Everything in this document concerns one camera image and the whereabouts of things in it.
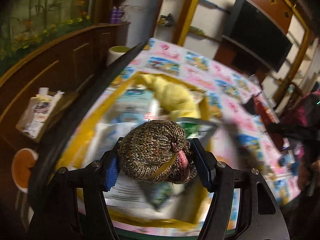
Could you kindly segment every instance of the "knitted object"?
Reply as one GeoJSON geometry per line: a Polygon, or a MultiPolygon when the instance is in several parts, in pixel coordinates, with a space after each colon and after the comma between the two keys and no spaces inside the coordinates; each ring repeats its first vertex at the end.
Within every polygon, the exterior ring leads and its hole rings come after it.
{"type": "Polygon", "coordinates": [[[119,149],[120,168],[125,174],[151,182],[189,181],[197,174],[192,157],[184,130],[172,121],[143,123],[125,136],[119,149]],[[170,160],[174,161],[173,165],[166,167],[170,160]],[[153,177],[161,166],[165,169],[153,177]]]}

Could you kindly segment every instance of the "black television screen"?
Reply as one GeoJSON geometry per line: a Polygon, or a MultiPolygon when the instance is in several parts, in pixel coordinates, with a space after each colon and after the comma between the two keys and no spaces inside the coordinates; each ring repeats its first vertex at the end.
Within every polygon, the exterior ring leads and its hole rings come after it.
{"type": "Polygon", "coordinates": [[[275,71],[292,46],[277,25],[247,0],[236,0],[222,37],[275,71]]]}

